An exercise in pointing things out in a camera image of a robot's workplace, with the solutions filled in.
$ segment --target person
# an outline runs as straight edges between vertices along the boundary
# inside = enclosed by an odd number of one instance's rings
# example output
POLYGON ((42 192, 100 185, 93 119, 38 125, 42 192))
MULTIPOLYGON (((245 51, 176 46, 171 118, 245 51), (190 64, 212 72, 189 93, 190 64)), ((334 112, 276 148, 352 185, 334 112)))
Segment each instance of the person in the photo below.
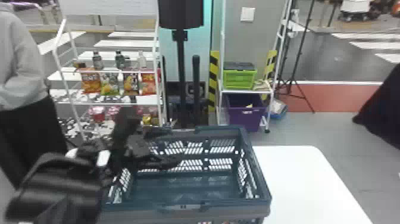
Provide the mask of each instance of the person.
POLYGON ((13 12, 0 2, 0 167, 17 188, 42 154, 65 153, 67 144, 38 46, 13 12))

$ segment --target white cart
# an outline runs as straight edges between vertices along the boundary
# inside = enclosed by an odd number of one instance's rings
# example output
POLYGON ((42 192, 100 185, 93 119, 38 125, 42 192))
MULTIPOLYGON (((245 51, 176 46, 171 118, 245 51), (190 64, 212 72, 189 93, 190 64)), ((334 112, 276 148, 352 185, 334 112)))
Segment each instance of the white cart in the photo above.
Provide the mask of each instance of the white cart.
POLYGON ((371 0, 343 0, 343 4, 340 8, 339 20, 350 22, 352 20, 373 20, 377 18, 375 14, 370 12, 371 0))

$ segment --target basket handle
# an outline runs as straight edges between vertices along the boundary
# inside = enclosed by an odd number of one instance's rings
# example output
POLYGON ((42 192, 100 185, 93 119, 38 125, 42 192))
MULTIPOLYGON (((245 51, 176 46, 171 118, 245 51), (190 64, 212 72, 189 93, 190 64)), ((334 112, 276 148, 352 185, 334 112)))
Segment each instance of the basket handle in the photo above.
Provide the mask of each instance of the basket handle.
POLYGON ((166 213, 173 213, 173 212, 190 212, 190 211, 195 211, 195 212, 205 212, 207 211, 211 206, 209 204, 181 204, 181 205, 176 205, 176 206, 159 206, 157 208, 157 211, 163 214, 166 213))
POLYGON ((199 133, 206 130, 238 130, 240 128, 244 128, 242 125, 228 125, 228 126, 218 126, 218 125, 211 125, 211 126, 197 126, 195 128, 195 133, 199 133))

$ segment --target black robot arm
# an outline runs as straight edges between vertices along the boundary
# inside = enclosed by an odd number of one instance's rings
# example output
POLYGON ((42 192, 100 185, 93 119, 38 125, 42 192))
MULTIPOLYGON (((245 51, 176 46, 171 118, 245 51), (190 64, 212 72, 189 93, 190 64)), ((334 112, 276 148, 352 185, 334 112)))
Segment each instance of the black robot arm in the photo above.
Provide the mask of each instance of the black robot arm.
POLYGON ((147 143, 172 133, 169 128, 149 127, 143 138, 128 145, 140 126, 140 118, 122 108, 109 138, 85 142, 67 155, 44 154, 11 199, 6 220, 37 224, 96 223, 103 199, 123 169, 135 174, 142 169, 166 170, 179 157, 154 155, 147 143))

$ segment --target speaker stand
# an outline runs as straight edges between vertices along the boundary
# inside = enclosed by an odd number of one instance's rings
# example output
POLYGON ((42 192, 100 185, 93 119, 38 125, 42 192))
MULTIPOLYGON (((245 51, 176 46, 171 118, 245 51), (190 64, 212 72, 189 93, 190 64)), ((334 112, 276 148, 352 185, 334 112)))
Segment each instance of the speaker stand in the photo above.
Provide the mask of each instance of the speaker stand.
POLYGON ((188 127, 186 119, 186 80, 185 80, 185 41, 188 41, 188 31, 177 29, 172 31, 172 40, 176 41, 178 50, 178 73, 180 92, 180 117, 179 122, 182 129, 188 127))

